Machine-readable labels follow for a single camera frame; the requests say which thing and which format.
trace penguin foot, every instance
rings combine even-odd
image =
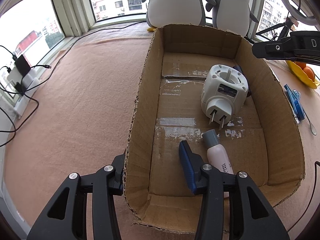
[[[154,32],[156,30],[156,27],[149,27],[147,29],[148,32]]]

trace black cable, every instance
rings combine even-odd
[[[301,0],[299,0],[298,12],[300,12],[300,9],[301,9]]]
[[[255,44],[254,40],[250,39],[249,37],[247,36],[244,36],[244,38],[249,41],[251,44]]]
[[[271,30],[271,34],[272,34],[272,41],[275,41],[276,40],[276,38],[278,37],[278,33],[276,33],[276,31],[275,30]]]
[[[2,46],[2,47],[3,47],[3,46]],[[1,68],[0,68],[0,71],[1,71],[1,69],[3,69],[4,67],[8,69],[8,67],[7,67],[7,66],[3,66],[3,67],[1,67]]]
[[[16,130],[16,126],[14,125],[14,122],[11,120],[10,116],[1,107],[0,107],[0,110],[2,112],[4,112],[4,114],[8,117],[11,124],[13,125],[14,130]],[[12,136],[12,138],[9,141],[6,141],[5,143],[1,144],[0,147],[5,146],[6,144],[10,143],[14,139],[15,136],[16,136],[16,132],[14,132],[14,135]]]
[[[29,97],[29,96],[26,95],[25,93],[26,93],[27,91],[30,91],[31,89],[33,89],[33,88],[35,88],[35,87],[40,86],[41,84],[45,83],[46,81],[48,81],[48,80],[50,79],[50,77],[52,76],[54,70],[56,69],[56,67],[57,67],[58,64],[60,63],[60,61],[61,61],[61,60],[64,58],[64,56],[71,50],[71,48],[76,44],[77,41],[79,41],[80,39],[82,39],[82,38],[84,38],[84,37],[87,37],[87,36],[89,36],[89,35],[91,35],[91,34],[100,32],[100,31],[104,31],[104,30],[120,30],[120,29],[124,29],[124,28],[130,27],[130,26],[133,26],[133,25],[136,25],[136,24],[139,24],[139,23],[144,23],[144,21],[143,21],[143,22],[136,22],[136,23],[127,25],[127,26],[125,26],[125,27],[120,27],[120,28],[100,29],[100,30],[94,31],[94,32],[92,32],[92,33],[86,34],[86,35],[78,38],[78,39],[70,46],[70,48],[65,52],[65,54],[63,54],[62,57],[58,60],[58,62],[56,63],[56,65],[55,65],[54,68],[52,69],[49,77],[48,77],[47,79],[45,79],[44,81],[42,81],[40,84],[38,84],[38,85],[36,85],[36,86],[34,86],[34,87],[30,88],[30,89],[27,89],[27,90],[23,91],[23,86],[22,86],[22,79],[23,79],[23,78],[22,78],[22,79],[21,79],[22,94],[25,95],[25,96],[26,96],[27,98],[29,98],[30,100],[35,101],[35,102],[37,103],[37,105],[36,105],[35,109],[33,109],[33,111],[26,117],[26,119],[20,124],[20,126],[19,126],[18,128],[15,127],[15,125],[14,125],[14,123],[12,122],[12,120],[10,119],[9,115],[0,107],[0,110],[1,110],[2,112],[4,112],[5,115],[10,119],[10,121],[11,121],[11,123],[12,123],[12,125],[13,125],[13,128],[14,128],[14,130],[11,130],[11,131],[0,131],[0,132],[4,132],[4,133],[14,133],[13,137],[12,137],[9,141],[7,141],[7,142],[5,142],[4,144],[0,145],[0,147],[6,145],[7,143],[9,143],[10,141],[13,140],[13,138],[14,138],[15,135],[16,135],[16,132],[21,128],[21,126],[31,117],[31,115],[32,115],[32,114],[38,109],[38,107],[39,107],[39,101],[37,101],[36,99],[34,99],[34,98],[32,98],[32,97]],[[51,67],[51,66],[49,66],[49,65],[35,65],[35,66],[31,67],[31,68],[34,68],[34,67],[37,67],[37,66],[43,66],[43,67],[46,67],[46,68]],[[9,91],[7,91],[7,90],[5,90],[5,89],[2,89],[1,87],[0,87],[0,89],[1,89],[2,91],[4,91],[4,92],[9,93],[9,94],[20,94],[19,92],[18,92],[18,93],[17,93],[17,92],[9,92]]]
[[[17,59],[17,56],[14,55],[14,54],[13,54],[10,50],[8,50],[5,46],[0,45],[0,47],[2,47],[2,48],[4,48],[5,50],[7,50],[7,51],[12,55],[13,60],[16,60],[16,59]]]
[[[310,206],[310,204],[311,204],[313,195],[314,195],[315,190],[316,190],[316,184],[317,184],[317,165],[320,167],[320,162],[318,162],[318,161],[315,162],[315,183],[314,183],[314,185],[313,185],[313,190],[312,190],[312,194],[311,194],[311,198],[310,198],[310,201],[309,201],[309,203],[308,203],[308,206],[307,206],[306,210],[304,211],[304,213],[302,214],[302,216],[293,224],[292,227],[290,227],[290,228],[288,229],[287,232],[289,232],[289,231],[301,220],[301,218],[302,218],[302,217],[304,216],[304,214],[307,212],[307,210],[308,210],[308,208],[309,208],[309,206]]]

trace cardboard box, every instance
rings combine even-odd
[[[138,223],[194,233],[201,196],[189,191],[178,146],[187,140],[205,162],[201,134],[208,125],[201,110],[204,80],[215,64],[239,64],[252,96],[220,130],[234,172],[246,171],[274,206],[304,178],[299,130],[282,87],[263,59],[240,36],[210,27],[167,25],[154,33],[140,78],[124,168],[124,196]],[[225,200],[225,230],[228,230]]]

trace yellow bowl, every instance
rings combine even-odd
[[[308,87],[312,89],[317,89],[317,87],[320,85],[319,81],[315,79],[313,82],[310,78],[308,78],[307,74],[304,73],[304,71],[294,62],[290,60],[286,60],[287,65],[291,69],[291,71]]]

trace white wall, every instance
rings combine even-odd
[[[11,120],[16,119],[16,114],[12,110],[11,106],[1,99],[0,107],[6,111],[11,117]],[[0,130],[11,130],[12,124],[8,117],[0,110]],[[8,140],[8,133],[0,133],[0,145]],[[12,199],[5,186],[4,177],[4,153],[5,146],[0,147],[0,209],[5,219],[11,226],[11,228],[18,234],[21,239],[25,239],[30,231],[30,226],[19,216],[16,207],[14,206]]]

